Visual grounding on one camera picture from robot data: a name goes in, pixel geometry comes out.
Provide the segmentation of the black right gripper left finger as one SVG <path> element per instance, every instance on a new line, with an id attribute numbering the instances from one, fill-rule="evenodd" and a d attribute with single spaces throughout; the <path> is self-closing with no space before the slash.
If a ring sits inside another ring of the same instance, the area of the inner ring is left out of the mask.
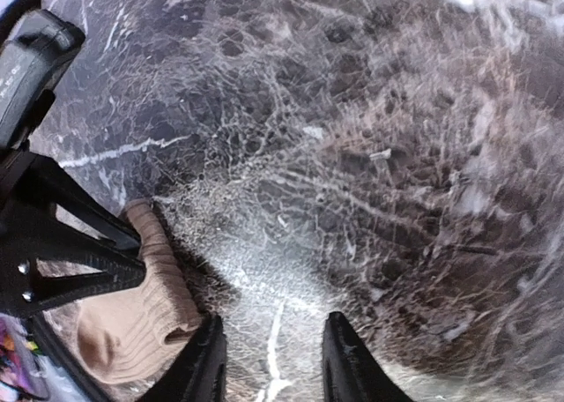
<path id="1" fill-rule="evenodd" d="M 222 318 L 207 316 L 166 374 L 140 402 L 224 401 L 226 347 Z"/>

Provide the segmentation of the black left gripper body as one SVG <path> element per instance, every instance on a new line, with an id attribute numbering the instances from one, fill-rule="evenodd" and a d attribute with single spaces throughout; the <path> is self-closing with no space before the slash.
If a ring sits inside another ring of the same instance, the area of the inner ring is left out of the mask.
<path id="1" fill-rule="evenodd" d="M 26 145 L 85 42 L 79 27 L 43 10 L 41 2 L 13 0 L 1 14 L 2 149 Z"/>

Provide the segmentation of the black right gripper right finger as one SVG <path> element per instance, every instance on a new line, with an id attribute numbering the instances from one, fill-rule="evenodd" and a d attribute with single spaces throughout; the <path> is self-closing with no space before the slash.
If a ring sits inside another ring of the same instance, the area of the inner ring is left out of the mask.
<path id="1" fill-rule="evenodd" d="M 323 329 L 323 397 L 330 402 L 412 402 L 369 352 L 345 315 L 329 313 Z"/>

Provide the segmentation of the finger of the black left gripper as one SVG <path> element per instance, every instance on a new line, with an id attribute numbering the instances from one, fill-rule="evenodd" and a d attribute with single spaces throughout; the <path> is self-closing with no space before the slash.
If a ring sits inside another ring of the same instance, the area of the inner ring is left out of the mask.
<path id="1" fill-rule="evenodd" d="M 37 153 L 14 153 L 12 161 L 24 165 L 16 190 L 25 201 L 41 208 L 60 205 L 113 241 L 117 249 L 140 249 L 139 234 L 96 202 L 54 159 Z"/>
<path id="2" fill-rule="evenodd" d="M 80 264 L 95 272 L 44 276 L 39 261 Z M 1 312 L 28 318 L 75 300 L 137 287 L 145 273 L 145 265 L 134 257 L 65 225 L 11 229 L 1 235 Z"/>

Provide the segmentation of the brown ribbed sock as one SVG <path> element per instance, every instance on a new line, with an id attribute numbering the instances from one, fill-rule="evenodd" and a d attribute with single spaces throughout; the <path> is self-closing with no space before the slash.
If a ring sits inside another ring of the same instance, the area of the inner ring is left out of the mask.
<path id="1" fill-rule="evenodd" d="M 125 216 L 142 240 L 142 284 L 85 299 L 78 314 L 78 358 L 102 383 L 116 385 L 159 372 L 186 346 L 202 316 L 160 221 L 144 200 Z"/>

